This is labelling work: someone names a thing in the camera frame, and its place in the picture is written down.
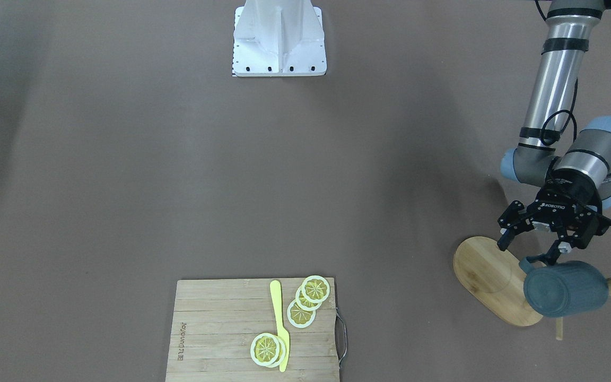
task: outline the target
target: white plastic bracket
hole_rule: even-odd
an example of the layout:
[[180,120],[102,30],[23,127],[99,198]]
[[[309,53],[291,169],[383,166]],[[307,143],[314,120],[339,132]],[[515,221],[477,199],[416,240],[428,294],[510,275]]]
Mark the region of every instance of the white plastic bracket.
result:
[[238,77],[327,72],[322,10],[310,0],[247,0],[235,10],[232,74]]

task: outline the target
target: oval wooden board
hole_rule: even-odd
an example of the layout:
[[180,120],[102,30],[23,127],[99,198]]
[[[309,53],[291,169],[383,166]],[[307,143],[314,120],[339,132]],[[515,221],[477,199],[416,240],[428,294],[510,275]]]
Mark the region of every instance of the oval wooden board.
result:
[[523,293],[525,273],[509,251],[482,236],[466,239],[454,254],[456,278],[500,319],[515,326],[531,326],[541,314],[529,306]]

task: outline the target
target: robotic arm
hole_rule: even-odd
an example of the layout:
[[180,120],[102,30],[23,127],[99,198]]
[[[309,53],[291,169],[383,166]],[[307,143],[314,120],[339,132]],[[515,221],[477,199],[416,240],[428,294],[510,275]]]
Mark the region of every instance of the robotic arm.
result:
[[527,207],[513,201],[500,216],[501,250],[522,232],[554,232],[557,240],[535,259],[553,265],[560,254],[585,249],[611,227],[611,219],[603,215],[611,206],[611,116],[594,119],[579,137],[574,130],[575,141],[564,157],[554,155],[553,148],[570,121],[577,128],[572,111],[579,67],[591,30],[608,9],[611,0],[551,3],[548,39],[520,140],[501,162],[505,177],[540,191]]

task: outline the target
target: blue mug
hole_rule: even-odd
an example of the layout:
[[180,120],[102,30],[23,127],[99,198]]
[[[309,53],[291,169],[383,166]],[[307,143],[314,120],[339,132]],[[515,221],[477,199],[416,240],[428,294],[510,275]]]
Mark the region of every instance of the blue mug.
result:
[[546,317],[564,317],[602,307],[609,297],[607,280],[591,264],[568,261],[534,268],[529,258],[519,263],[527,273],[523,290],[529,305]]

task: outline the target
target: bamboo cutting board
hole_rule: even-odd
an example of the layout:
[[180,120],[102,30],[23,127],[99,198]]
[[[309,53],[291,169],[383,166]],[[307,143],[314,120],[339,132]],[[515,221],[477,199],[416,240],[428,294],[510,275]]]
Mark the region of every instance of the bamboo cutting board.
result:
[[[294,328],[286,316],[304,278],[180,280],[167,382],[338,382],[334,278],[327,278],[329,298],[317,309],[308,328]],[[269,289],[272,280],[282,283],[284,327],[291,336],[286,372],[260,367],[249,355],[257,334],[277,333]]]

